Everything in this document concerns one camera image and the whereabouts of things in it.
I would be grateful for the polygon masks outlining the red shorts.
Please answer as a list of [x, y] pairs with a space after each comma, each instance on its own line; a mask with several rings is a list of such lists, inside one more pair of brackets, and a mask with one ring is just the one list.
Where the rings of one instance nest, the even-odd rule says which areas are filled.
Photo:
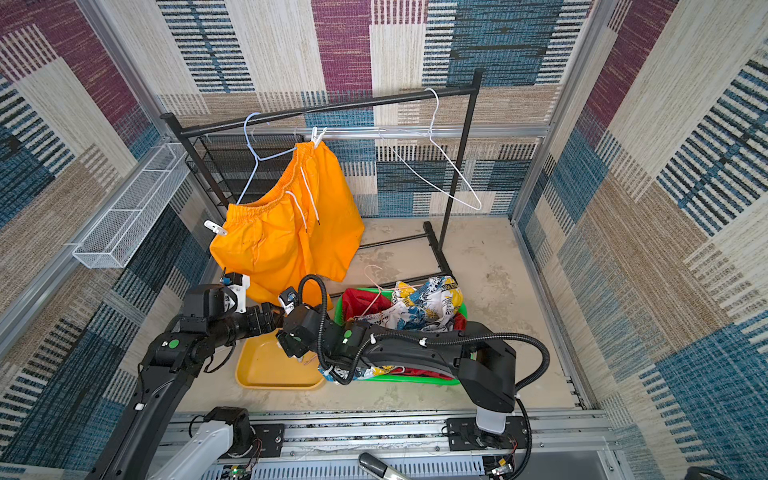
[[[348, 288], [334, 307], [333, 318], [338, 324], [362, 314], [380, 313], [393, 305], [392, 291], [379, 292], [370, 288]], [[431, 385], [457, 385], [458, 381], [436, 372], [398, 367], [359, 367], [357, 380], [370, 382], [417, 383]]]

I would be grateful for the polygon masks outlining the white blue patterned shorts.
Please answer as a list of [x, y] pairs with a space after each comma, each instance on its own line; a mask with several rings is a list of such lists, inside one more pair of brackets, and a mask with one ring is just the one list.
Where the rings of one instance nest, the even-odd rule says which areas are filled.
[[398, 281], [394, 305], [381, 313], [362, 314], [352, 321], [405, 331], [446, 332], [466, 329], [463, 294], [451, 276], [430, 277], [420, 286]]

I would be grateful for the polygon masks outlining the white plastic hanger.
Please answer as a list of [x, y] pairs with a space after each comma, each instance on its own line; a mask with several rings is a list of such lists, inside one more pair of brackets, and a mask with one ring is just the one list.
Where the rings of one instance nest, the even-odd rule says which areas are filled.
[[428, 146], [432, 147], [438, 154], [438, 159], [441, 160], [451, 171], [453, 175], [457, 177], [457, 186], [455, 188], [450, 187], [448, 190], [435, 184], [428, 177], [422, 175], [411, 162], [408, 161], [404, 153], [395, 147], [393, 144], [388, 143], [388, 138], [384, 133], [388, 132], [386, 128], [379, 129], [377, 131], [377, 139], [382, 142], [382, 146], [391, 154], [396, 162], [401, 167], [401, 177], [406, 175], [412, 177], [419, 183], [426, 185], [431, 191], [442, 195], [447, 200], [451, 200], [454, 203], [458, 203], [462, 207], [469, 209], [472, 212], [481, 213], [483, 210], [483, 201], [480, 195], [476, 192], [472, 183], [465, 176], [462, 168], [458, 165], [458, 161], [448, 154], [446, 148], [439, 145], [434, 138], [435, 124], [437, 121], [437, 115], [440, 111], [441, 96], [434, 87], [425, 87], [424, 92], [428, 92], [431, 98], [434, 100], [434, 108], [432, 109], [431, 117], [427, 126], [426, 133], [423, 137], [427, 140]]

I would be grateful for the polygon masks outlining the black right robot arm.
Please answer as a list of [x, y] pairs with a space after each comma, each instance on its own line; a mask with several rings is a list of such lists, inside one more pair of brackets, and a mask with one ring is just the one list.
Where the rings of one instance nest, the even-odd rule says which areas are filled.
[[340, 385], [355, 380], [357, 369], [402, 366], [450, 376], [477, 407], [479, 430], [500, 435], [516, 404], [516, 352], [508, 344], [517, 334], [494, 333], [469, 322], [463, 330], [393, 330], [366, 322], [342, 325], [306, 305], [278, 324], [277, 339], [289, 357], [317, 354], [321, 370]]

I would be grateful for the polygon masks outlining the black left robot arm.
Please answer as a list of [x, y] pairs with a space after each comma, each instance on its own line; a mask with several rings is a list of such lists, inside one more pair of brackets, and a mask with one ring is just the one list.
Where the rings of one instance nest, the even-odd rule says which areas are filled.
[[220, 284], [190, 289], [182, 312], [149, 345], [138, 384], [89, 479], [144, 479], [181, 400], [206, 360], [224, 346], [275, 331], [284, 309], [248, 307]]

